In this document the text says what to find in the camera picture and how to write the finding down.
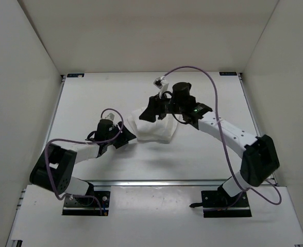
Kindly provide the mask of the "white pleated skirt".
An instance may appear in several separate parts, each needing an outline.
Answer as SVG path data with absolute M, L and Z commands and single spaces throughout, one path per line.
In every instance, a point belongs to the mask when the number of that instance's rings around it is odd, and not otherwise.
M 134 135 L 140 142 L 170 143 L 177 129 L 178 122 L 172 115 L 167 115 L 163 120 L 148 122 L 139 119 L 146 107 L 132 111 L 127 121 Z

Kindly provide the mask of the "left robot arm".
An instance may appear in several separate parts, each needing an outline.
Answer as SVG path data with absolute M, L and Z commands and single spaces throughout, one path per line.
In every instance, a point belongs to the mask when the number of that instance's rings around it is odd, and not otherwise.
M 96 130 L 92 131 L 84 142 L 71 141 L 68 148 L 53 142 L 64 142 L 65 139 L 53 139 L 48 142 L 36 162 L 29 181 L 59 196 L 72 195 L 83 205 L 94 200 L 92 184 L 72 176 L 74 165 L 92 158 L 101 157 L 107 148 L 113 145 L 120 148 L 137 137 L 123 124 L 117 125 L 109 118 L 101 119 Z

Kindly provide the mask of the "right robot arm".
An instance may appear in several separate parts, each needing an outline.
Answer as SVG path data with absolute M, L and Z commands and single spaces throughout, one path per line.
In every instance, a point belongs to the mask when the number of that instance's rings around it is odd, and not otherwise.
M 181 115 L 184 124 L 213 136 L 241 158 L 240 170 L 219 188 L 217 199 L 220 204 L 231 205 L 240 192 L 260 186 L 279 168 L 275 145 L 268 135 L 258 137 L 217 118 L 214 110 L 197 102 L 190 94 L 190 83 L 178 82 L 171 92 L 167 90 L 168 84 L 161 80 L 154 84 L 159 93 L 149 98 L 140 120 L 155 122 L 168 114 Z

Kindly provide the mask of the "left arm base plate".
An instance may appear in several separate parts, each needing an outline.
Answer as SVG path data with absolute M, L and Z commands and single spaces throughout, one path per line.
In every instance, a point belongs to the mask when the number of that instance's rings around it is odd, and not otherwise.
M 87 193 L 89 197 L 67 196 L 64 199 L 63 216 L 100 216 L 109 215 L 109 205 L 111 191 L 108 189 L 98 189 L 90 185 Z

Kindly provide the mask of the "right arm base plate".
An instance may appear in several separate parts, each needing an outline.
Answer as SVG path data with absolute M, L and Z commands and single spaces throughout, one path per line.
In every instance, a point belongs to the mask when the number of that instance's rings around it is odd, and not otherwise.
M 219 186 L 192 186 L 189 188 L 189 208 L 203 218 L 250 218 L 252 212 L 247 192 L 234 197 L 225 194 Z

